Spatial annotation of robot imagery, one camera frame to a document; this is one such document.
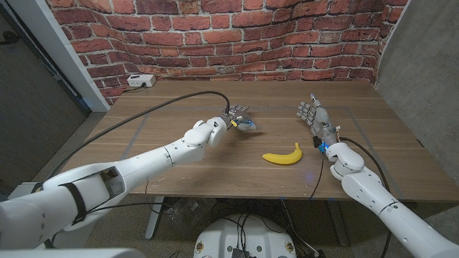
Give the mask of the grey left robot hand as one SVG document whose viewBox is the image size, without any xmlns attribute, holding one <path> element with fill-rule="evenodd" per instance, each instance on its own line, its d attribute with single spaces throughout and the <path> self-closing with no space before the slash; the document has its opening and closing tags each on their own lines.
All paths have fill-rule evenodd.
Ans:
<svg viewBox="0 0 459 258">
<path fill-rule="evenodd" d="M 260 130 L 262 127 L 256 125 L 252 118 L 247 114 L 248 106 L 231 105 L 227 112 L 223 112 L 220 118 L 225 122 L 227 129 L 234 127 L 242 132 L 250 130 Z"/>
</svg>

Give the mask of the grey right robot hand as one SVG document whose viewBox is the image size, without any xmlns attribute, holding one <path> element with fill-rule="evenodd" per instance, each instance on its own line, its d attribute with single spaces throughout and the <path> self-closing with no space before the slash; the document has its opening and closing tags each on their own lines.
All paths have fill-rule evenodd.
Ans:
<svg viewBox="0 0 459 258">
<path fill-rule="evenodd" d="M 311 101 L 311 104 L 300 103 L 297 116 L 306 122 L 314 137 L 328 146 L 337 143 L 336 128 L 332 125 L 326 109 L 313 93 L 311 93 Z"/>
</svg>

